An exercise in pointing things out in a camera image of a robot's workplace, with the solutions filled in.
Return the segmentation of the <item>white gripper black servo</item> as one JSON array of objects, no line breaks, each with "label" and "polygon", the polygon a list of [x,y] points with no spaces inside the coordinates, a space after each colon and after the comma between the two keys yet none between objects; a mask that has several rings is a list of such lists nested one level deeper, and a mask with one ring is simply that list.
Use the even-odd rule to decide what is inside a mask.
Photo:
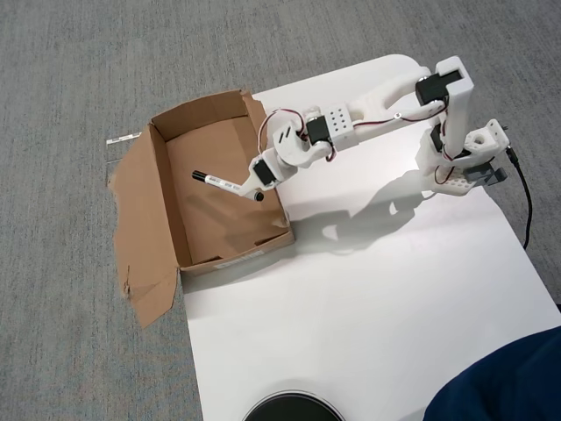
[{"label": "white gripper black servo", "polygon": [[262,153],[249,165],[249,176],[239,187],[239,196],[263,196],[267,189],[274,189],[284,182],[284,174],[277,153]]}]

